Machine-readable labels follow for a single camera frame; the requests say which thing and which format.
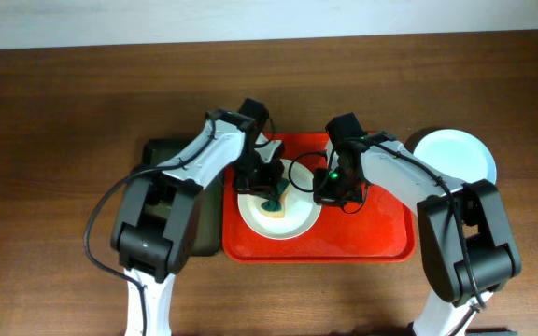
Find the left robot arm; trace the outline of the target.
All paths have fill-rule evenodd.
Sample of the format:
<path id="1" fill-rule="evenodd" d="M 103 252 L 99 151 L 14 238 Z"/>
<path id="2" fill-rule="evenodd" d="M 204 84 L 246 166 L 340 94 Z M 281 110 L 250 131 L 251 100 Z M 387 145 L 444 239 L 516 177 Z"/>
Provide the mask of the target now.
<path id="1" fill-rule="evenodd" d="M 204 193 L 226 167 L 235 172 L 236 192 L 277 200 L 284 165 L 281 143 L 262 133 L 269 120 L 268 110 L 253 104 L 214 111 L 174 157 L 119 182 L 125 191 L 110 245 L 128 285 L 126 334 L 170 334 L 173 284 L 191 254 Z"/>

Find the white plate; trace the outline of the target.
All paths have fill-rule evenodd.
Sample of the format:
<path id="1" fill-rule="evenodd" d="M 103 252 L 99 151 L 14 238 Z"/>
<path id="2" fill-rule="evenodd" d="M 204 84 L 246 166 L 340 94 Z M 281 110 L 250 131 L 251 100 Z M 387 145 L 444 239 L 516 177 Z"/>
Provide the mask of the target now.
<path id="1" fill-rule="evenodd" d="M 319 219 L 321 206 L 311 193 L 289 184 L 279 200 L 281 209 L 262 208 L 266 200 L 253 195 L 239 194 L 237 208 L 246 225 L 260 236 L 272 240 L 288 240 L 308 231 Z"/>

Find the light blue plate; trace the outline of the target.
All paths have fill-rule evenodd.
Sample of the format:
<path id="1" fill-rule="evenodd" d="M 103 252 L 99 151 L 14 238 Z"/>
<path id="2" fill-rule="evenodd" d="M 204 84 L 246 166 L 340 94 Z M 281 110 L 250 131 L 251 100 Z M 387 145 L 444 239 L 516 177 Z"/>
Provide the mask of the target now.
<path id="1" fill-rule="evenodd" d="M 442 129 L 423 136 L 413 149 L 415 157 L 441 173 L 468 183 L 497 182 L 497 165 L 487 146 L 470 133 Z"/>

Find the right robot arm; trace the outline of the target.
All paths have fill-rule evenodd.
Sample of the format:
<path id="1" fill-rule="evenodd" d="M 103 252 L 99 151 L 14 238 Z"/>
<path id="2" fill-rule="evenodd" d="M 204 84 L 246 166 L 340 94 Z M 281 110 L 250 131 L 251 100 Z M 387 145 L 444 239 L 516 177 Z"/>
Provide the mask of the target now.
<path id="1" fill-rule="evenodd" d="M 431 292 L 410 324 L 412 335 L 466 335 L 487 301 L 522 270 L 496 185 L 445 175 L 410 154 L 394 136 L 328 133 L 321 182 L 351 178 L 384 189 L 417 217 L 423 272 Z"/>

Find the green and yellow sponge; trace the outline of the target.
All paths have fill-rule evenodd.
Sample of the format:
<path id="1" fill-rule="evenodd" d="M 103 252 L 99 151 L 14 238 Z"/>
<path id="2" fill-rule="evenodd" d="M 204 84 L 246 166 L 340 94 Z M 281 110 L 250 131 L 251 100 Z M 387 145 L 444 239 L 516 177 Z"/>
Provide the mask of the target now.
<path id="1" fill-rule="evenodd" d="M 269 218 L 284 218 L 286 215 L 286 198 L 290 191 L 290 181 L 282 178 L 276 187 L 275 197 L 261 204 L 261 213 Z"/>

